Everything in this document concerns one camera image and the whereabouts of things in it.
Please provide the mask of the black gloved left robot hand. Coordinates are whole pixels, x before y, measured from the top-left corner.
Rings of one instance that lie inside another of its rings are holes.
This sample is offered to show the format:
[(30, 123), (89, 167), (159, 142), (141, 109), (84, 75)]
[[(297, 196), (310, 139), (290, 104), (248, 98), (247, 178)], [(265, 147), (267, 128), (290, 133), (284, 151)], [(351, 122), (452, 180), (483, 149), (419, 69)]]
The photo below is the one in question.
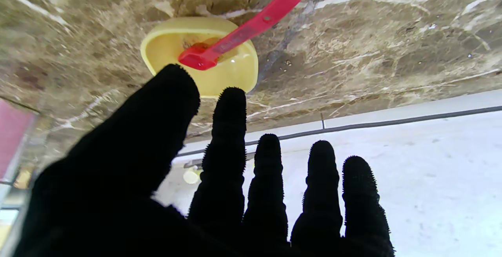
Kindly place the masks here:
[(302, 212), (287, 228), (281, 146), (260, 137), (245, 203), (246, 95), (228, 87), (213, 114), (187, 216), (153, 198), (200, 106), (169, 64), (36, 179), (15, 257), (393, 257), (369, 164), (315, 142)]

